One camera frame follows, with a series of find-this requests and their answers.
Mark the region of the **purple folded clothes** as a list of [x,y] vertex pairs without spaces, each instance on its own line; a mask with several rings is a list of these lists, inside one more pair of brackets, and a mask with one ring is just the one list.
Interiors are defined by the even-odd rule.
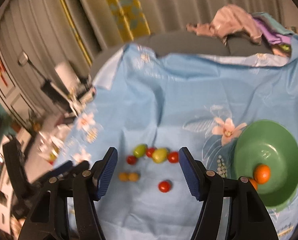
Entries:
[[253,20],[276,55],[291,54],[291,38],[295,34],[267,12],[252,14]]

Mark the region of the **yellow-green fruit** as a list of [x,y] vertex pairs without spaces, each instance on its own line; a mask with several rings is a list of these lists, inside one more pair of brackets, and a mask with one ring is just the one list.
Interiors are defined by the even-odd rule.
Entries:
[[167,148],[157,148],[152,154],[152,160],[157,164],[162,163],[167,159],[168,153]]

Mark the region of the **small orange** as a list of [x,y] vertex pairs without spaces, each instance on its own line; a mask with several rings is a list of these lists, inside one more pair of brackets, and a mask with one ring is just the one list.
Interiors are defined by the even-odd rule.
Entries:
[[253,178],[248,178],[249,182],[252,184],[254,189],[257,191],[258,190],[258,184]]

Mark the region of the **white plastic bag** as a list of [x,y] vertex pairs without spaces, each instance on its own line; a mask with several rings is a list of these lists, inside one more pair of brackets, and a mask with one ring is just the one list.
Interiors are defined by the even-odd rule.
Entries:
[[71,127],[65,124],[56,126],[51,132],[39,132],[41,136],[38,155],[53,165],[64,146]]

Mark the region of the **green round fruit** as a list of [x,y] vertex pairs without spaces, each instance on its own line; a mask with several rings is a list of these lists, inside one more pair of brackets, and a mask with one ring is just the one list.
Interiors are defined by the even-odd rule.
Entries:
[[147,145],[146,144],[139,144],[133,149],[133,156],[136,158],[143,157],[147,152]]

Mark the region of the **blue floral cloth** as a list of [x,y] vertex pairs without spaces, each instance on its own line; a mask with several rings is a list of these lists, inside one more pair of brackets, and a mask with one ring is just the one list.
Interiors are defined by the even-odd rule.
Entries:
[[[139,172],[135,183],[113,176],[96,203],[106,239],[189,239],[199,216],[201,203],[191,196],[178,164],[148,158],[127,164],[137,145],[187,147],[195,159],[227,175],[236,139],[223,139],[223,126],[239,135],[268,119],[298,143],[298,36],[291,39],[290,58],[157,57],[149,48],[129,45],[113,70],[106,87],[95,86],[96,98],[75,120],[58,158],[94,163],[114,147],[115,172]],[[167,193],[158,189],[164,180],[172,184]],[[282,211],[269,213],[280,239],[289,239],[298,225],[298,189]]]

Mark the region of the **tan longan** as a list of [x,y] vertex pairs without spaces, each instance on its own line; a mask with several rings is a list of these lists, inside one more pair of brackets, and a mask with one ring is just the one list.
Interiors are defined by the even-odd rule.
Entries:
[[138,181],[140,178],[140,175],[138,173],[132,172],[128,174],[128,180],[132,182]]
[[120,181],[129,181],[129,174],[126,172],[119,173],[119,180]]

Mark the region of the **green bowl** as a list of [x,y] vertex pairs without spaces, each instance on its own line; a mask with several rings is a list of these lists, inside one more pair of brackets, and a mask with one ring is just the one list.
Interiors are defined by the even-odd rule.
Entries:
[[234,148],[232,169],[237,178],[255,178],[260,165],[270,168],[270,176],[258,184],[257,193],[267,208],[280,212],[298,188],[298,144],[286,128],[271,120],[250,124]]

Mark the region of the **red tomato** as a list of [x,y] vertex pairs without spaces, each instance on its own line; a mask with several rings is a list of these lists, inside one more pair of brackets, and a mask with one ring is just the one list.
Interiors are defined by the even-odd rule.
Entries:
[[167,193],[172,188],[172,184],[168,180],[161,181],[158,185],[158,189],[162,193]]
[[137,163],[138,159],[137,157],[133,156],[133,155],[129,155],[127,158],[126,158],[126,162],[127,164],[129,165],[135,165]]
[[170,152],[168,155],[167,155],[167,160],[170,162],[170,163],[178,163],[179,162],[179,154],[178,152]]
[[152,155],[153,155],[153,153],[155,152],[155,150],[156,150],[155,147],[149,147],[149,148],[147,148],[147,150],[146,150],[146,156],[148,158],[151,158]]

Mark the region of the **pink crumpled garment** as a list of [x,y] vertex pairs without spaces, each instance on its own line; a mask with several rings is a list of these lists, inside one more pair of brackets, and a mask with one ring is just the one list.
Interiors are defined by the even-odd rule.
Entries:
[[218,38],[223,44],[226,44],[228,36],[234,34],[242,34],[254,44],[262,42],[262,31],[252,15],[234,4],[220,8],[211,23],[188,23],[186,30],[197,36]]

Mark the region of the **black device on stand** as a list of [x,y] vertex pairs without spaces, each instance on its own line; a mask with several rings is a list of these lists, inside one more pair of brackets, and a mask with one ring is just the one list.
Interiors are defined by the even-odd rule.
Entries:
[[44,82],[41,85],[41,90],[43,93],[56,105],[61,107],[67,113],[73,113],[73,110],[70,107],[70,100],[50,79],[45,77],[31,62],[27,53],[25,51],[20,52],[18,55],[18,65],[24,67],[26,64],[29,64],[35,72],[43,78]]

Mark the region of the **large orange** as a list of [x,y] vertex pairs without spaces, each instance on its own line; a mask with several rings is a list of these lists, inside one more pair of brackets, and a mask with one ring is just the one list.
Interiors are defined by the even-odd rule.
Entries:
[[268,165],[259,164],[253,171],[253,178],[257,184],[263,185],[269,181],[271,170]]

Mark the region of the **grey sofa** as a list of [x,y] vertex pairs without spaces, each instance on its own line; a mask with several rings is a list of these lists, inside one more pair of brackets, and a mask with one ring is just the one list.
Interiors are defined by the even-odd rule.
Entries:
[[149,48],[157,57],[168,54],[205,54],[217,56],[251,56],[254,54],[273,54],[268,42],[262,40],[260,45],[253,44],[242,34],[233,34],[223,44],[216,37],[197,36],[184,30],[164,34],[153,34],[136,39],[123,45],[117,45],[101,51],[90,70],[90,76],[95,86],[105,86],[114,78],[113,70],[120,57],[129,45]]

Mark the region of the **grey yellow curtain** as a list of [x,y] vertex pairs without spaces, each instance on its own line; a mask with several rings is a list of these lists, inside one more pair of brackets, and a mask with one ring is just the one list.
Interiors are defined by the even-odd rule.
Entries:
[[0,9],[0,51],[20,89],[20,104],[38,113],[59,108],[41,91],[42,74],[61,85],[54,68],[67,61],[86,75],[96,55],[110,47],[152,34],[210,22],[217,10],[235,4],[247,12],[268,12],[287,27],[298,27],[296,0],[6,0]]

